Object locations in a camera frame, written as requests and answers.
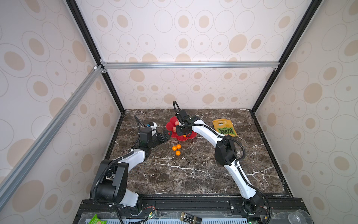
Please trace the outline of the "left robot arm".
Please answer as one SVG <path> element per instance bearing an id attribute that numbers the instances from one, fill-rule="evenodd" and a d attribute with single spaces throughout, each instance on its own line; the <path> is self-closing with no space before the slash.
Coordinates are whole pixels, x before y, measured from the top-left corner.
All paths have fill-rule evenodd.
<path id="1" fill-rule="evenodd" d="M 96 204 L 121 205 L 137 207 L 139 194 L 127 188 L 128 174 L 138 164 L 144 162 L 153 148 L 170 140 L 172 131 L 159 132 L 157 123 L 143 124 L 134 117 L 138 136 L 130 151 L 114 160 L 102 160 L 95 181 L 90 190 L 90 197 Z"/>

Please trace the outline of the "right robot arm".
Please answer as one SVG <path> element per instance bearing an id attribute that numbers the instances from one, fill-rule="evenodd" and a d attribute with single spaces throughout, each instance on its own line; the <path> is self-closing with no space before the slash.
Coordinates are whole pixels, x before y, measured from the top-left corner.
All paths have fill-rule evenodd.
<path id="1" fill-rule="evenodd" d="M 173 101 L 175 116 L 178 119 L 176 133 L 179 136 L 189 136 L 192 132 L 198 133 L 215 147 L 214 158 L 223 166 L 234 179 L 243 200 L 243 209 L 246 214 L 254 215 L 260 209 L 266 210 L 266 217 L 262 223 L 271 219 L 271 206 L 264 193 L 254 187 L 245 175 L 240 161 L 245 158 L 244 146 L 230 135 L 224 135 L 208 126 L 196 115 L 190 116 L 180 109 L 178 103 Z"/>

